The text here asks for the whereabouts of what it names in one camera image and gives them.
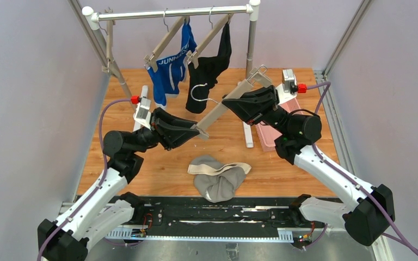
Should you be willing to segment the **grey underwear beige waistband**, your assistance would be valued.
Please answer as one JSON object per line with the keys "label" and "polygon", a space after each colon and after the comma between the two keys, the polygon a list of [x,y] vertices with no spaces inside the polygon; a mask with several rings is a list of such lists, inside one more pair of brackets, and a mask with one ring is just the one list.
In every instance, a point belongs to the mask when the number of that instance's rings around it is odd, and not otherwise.
{"label": "grey underwear beige waistband", "polygon": [[194,176],[196,190],[211,203],[232,199],[250,171],[247,163],[223,164],[209,155],[193,159],[187,169]]}

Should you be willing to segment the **beige hanger of blue underwear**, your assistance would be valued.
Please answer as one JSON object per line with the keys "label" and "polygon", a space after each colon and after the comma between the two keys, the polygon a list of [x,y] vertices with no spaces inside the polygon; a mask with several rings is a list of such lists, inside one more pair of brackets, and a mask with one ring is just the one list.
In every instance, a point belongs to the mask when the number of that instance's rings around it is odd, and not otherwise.
{"label": "beige hanger of blue underwear", "polygon": [[179,31],[179,29],[189,20],[189,16],[180,16],[171,27],[168,26],[165,20],[166,17],[166,10],[163,14],[163,23],[166,26],[167,33],[165,36],[161,39],[159,44],[154,48],[152,53],[150,55],[146,55],[144,57],[144,67],[146,69],[152,68],[153,72],[157,72],[158,66],[157,66],[157,59],[162,54],[162,52],[165,50],[165,48],[170,44],[171,40],[174,38],[176,33]]}

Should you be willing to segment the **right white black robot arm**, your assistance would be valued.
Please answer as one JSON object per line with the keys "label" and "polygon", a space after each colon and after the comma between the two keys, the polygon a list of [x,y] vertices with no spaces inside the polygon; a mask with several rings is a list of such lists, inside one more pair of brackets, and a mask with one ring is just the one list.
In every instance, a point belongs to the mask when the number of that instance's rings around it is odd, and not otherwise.
{"label": "right white black robot arm", "polygon": [[224,98],[222,105],[249,125],[264,123],[280,133],[275,139],[278,156],[313,175],[334,192],[340,202],[299,196],[291,205],[293,222],[321,222],[344,228],[356,242],[371,246],[395,220],[392,191],[354,176],[329,159],[317,146],[322,122],[318,114],[280,106],[274,86],[246,92],[239,98]]}

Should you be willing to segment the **blue underwear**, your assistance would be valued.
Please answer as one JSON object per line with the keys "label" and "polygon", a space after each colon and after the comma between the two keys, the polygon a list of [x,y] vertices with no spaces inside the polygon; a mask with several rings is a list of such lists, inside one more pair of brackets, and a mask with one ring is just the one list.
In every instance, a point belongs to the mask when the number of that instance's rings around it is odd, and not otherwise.
{"label": "blue underwear", "polygon": [[147,72],[153,83],[153,98],[157,107],[167,108],[167,99],[179,95],[178,84],[186,77],[184,60],[189,51],[194,52],[197,44],[194,39],[189,21],[185,21],[181,33],[181,49],[175,55],[158,59],[157,70],[154,71],[150,65],[146,65]]}

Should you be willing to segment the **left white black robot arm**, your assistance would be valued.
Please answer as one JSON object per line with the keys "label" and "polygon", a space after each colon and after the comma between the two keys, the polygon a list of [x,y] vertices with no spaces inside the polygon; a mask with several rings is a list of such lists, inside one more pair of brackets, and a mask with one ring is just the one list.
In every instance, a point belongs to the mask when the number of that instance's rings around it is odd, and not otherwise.
{"label": "left white black robot arm", "polygon": [[143,202],[126,192],[108,202],[139,174],[141,153],[162,146],[170,151],[200,134],[197,122],[174,116],[163,108],[138,105],[133,114],[141,127],[133,131],[100,133],[102,169],[84,194],[66,211],[38,226],[37,260],[86,260],[99,242],[118,226],[144,217]]}

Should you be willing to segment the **beige hanger of grey underwear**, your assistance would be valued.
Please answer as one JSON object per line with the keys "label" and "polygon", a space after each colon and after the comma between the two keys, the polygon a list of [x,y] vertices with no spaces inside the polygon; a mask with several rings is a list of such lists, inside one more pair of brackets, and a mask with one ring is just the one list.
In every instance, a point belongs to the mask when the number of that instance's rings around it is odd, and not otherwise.
{"label": "beige hanger of grey underwear", "polygon": [[255,97],[250,93],[254,83],[258,82],[264,88],[272,85],[272,80],[266,75],[267,70],[268,68],[265,65],[252,69],[248,76],[229,94],[221,101],[216,102],[217,105],[202,120],[192,126],[193,129],[199,131],[198,138],[207,140],[209,138],[208,127],[228,110],[234,112],[243,122],[248,122],[248,116],[254,114],[252,110],[248,109],[248,106],[252,105],[257,110],[266,101],[265,98]]}

